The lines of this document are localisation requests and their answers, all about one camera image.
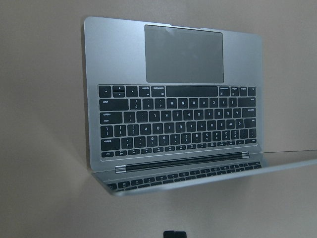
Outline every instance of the laptop hinge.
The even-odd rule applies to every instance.
[[[179,160],[163,160],[163,161],[145,162],[145,163],[129,164],[129,165],[117,165],[115,166],[115,172],[116,174],[119,174],[119,173],[126,173],[126,172],[135,172],[135,171],[142,171],[142,170],[153,170],[158,168],[181,166],[181,165],[201,164],[201,163],[217,162],[217,161],[225,161],[225,160],[247,159],[249,157],[250,157],[249,152],[243,151],[243,152],[235,152],[235,153],[228,153],[228,154],[192,157],[192,158],[179,159]]]

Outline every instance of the keyboard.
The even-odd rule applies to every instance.
[[[159,175],[155,177],[137,178],[130,181],[124,180],[116,183],[109,183],[107,184],[107,186],[111,190],[119,192],[124,190],[133,190],[137,188],[156,186],[172,182],[186,181],[190,179],[199,179],[217,175],[232,174],[236,172],[249,171],[260,168],[262,168],[260,161],[248,163],[245,162],[239,164],[224,165],[219,167],[204,168],[200,170],[197,169],[192,171],[184,171],[180,173]]]
[[[257,142],[256,87],[99,85],[101,159]]]

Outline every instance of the table surface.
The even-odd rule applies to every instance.
[[[104,16],[263,38],[265,151],[317,140],[317,4],[276,1],[2,1],[3,237],[315,237],[317,166],[136,196],[90,175],[83,21]]]

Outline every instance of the reflected laptop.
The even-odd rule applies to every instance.
[[[84,33],[90,165],[109,192],[264,166],[260,36],[100,17]]]

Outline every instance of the spacebar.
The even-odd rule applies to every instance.
[[[217,86],[166,86],[168,97],[217,97]]]

